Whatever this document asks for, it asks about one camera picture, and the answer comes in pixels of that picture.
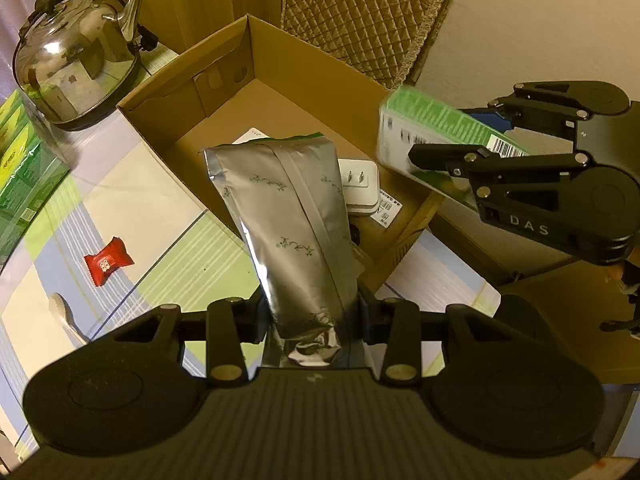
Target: checkered tablecloth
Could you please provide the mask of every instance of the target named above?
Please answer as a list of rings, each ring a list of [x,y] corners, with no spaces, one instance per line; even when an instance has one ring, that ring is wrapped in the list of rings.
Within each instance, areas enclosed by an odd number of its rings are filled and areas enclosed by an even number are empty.
[[[73,170],[38,213],[0,274],[0,429],[26,457],[37,444],[21,407],[38,370],[77,339],[49,311],[57,292],[95,339],[162,303],[184,312],[219,298],[248,298],[258,284],[244,244],[158,161],[117,110],[60,139]],[[120,237],[135,264],[94,286],[83,257]],[[261,349],[243,348],[255,368]],[[204,373],[204,343],[184,367]]]

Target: barcode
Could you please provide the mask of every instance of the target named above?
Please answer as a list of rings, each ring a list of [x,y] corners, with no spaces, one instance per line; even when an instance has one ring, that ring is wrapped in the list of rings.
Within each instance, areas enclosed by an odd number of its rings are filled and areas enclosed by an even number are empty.
[[[25,222],[31,222],[36,212],[33,209],[25,208],[24,213],[20,216]]]
[[[491,137],[489,137],[487,148],[492,152],[500,153],[501,157],[526,155],[526,153],[520,150],[519,148],[516,148],[512,144],[505,142],[500,137],[497,137],[495,135],[492,135]]]

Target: wrapped candy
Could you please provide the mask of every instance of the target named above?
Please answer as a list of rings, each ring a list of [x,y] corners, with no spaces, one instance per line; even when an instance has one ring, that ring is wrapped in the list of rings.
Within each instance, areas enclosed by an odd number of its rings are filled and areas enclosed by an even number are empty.
[[[106,244],[98,254],[85,256],[84,262],[89,269],[95,286],[104,285],[114,270],[133,264],[131,256],[127,254],[127,250],[124,247],[124,242],[117,237],[113,237],[111,242]]]

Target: transparent kettle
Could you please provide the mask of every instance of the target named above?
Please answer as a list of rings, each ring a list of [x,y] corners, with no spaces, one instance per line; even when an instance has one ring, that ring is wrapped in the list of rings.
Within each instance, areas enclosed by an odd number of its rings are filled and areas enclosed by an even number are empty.
[[[16,82],[52,124],[79,130],[108,115],[135,82],[139,49],[158,39],[138,27],[142,0],[37,0],[20,29]],[[142,40],[134,41],[140,28]]]

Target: quilted fabric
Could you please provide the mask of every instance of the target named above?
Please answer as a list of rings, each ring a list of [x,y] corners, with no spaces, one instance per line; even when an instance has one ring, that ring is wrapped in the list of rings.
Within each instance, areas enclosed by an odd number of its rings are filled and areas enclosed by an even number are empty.
[[[282,28],[392,89],[439,28],[444,1],[286,0]]]

